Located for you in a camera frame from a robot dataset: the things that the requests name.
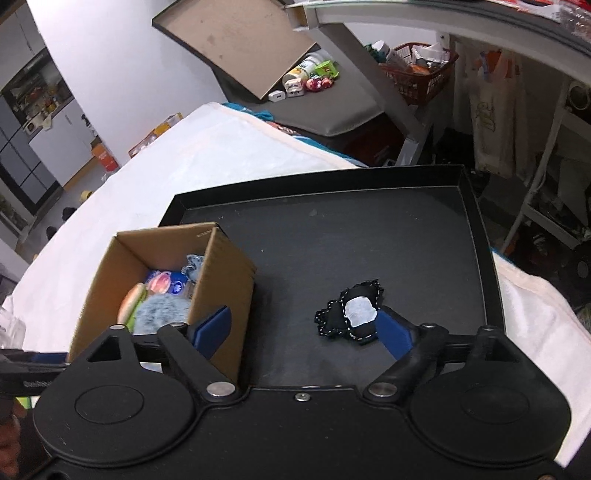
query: white tablecloth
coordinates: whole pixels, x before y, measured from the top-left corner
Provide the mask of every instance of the white tablecloth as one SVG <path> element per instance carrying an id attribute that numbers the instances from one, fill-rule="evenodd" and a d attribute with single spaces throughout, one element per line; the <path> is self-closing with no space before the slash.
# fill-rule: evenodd
<path id="1" fill-rule="evenodd" d="M 159 224 L 174 195 L 266 177 L 340 168 L 346 160 L 211 103 L 194 111 L 112 176 L 58 230 L 4 307 L 27 325 L 24 349 L 68 351 L 111 237 Z M 509 337 L 564 392 L 573 424 L 567 463 L 591 428 L 591 338 L 540 278 L 495 257 Z"/>

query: blue gripper pad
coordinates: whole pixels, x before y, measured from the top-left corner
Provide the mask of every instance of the blue gripper pad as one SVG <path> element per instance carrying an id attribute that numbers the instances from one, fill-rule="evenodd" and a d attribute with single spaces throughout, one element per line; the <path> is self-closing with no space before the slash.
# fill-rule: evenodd
<path id="1" fill-rule="evenodd" d="M 36 364 L 62 364 L 66 361 L 67 356 L 66 352 L 35 353 L 31 358 L 31 362 Z"/>
<path id="2" fill-rule="evenodd" d="M 413 347 L 412 329 L 407 327 L 414 327 L 414 325 L 404 319 L 398 322 L 395 316 L 388 314 L 384 309 L 378 310 L 375 318 L 378 339 L 396 360 L 400 360 Z"/>
<path id="3" fill-rule="evenodd" d="M 232 329 L 232 312 L 228 307 L 220 308 L 199 325 L 193 337 L 193 346 L 206 359 L 213 357 Z"/>

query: wooden board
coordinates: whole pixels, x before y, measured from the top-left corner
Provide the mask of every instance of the wooden board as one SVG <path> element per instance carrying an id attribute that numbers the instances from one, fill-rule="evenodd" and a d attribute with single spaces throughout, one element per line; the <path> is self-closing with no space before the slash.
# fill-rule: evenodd
<path id="1" fill-rule="evenodd" d="M 178 0 L 154 23 L 260 99 L 314 45 L 271 0 Z"/>

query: bread roll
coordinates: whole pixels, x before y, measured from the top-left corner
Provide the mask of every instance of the bread roll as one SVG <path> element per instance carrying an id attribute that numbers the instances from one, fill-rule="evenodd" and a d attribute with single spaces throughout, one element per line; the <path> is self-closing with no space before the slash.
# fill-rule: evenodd
<path id="1" fill-rule="evenodd" d="M 144 298 L 146 287 L 143 283 L 136 284 L 121 302 L 119 313 L 117 314 L 117 323 L 124 325 L 134 312 L 136 305 Z"/>

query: person's hand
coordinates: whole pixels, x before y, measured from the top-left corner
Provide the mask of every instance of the person's hand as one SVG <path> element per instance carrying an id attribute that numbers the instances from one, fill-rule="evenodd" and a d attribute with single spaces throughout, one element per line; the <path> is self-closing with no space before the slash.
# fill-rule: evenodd
<path id="1" fill-rule="evenodd" d="M 26 415 L 25 408 L 15 400 L 12 417 L 0 425 L 0 471 L 10 478 L 18 474 L 17 459 L 21 451 L 21 425 L 18 419 L 23 419 Z"/>

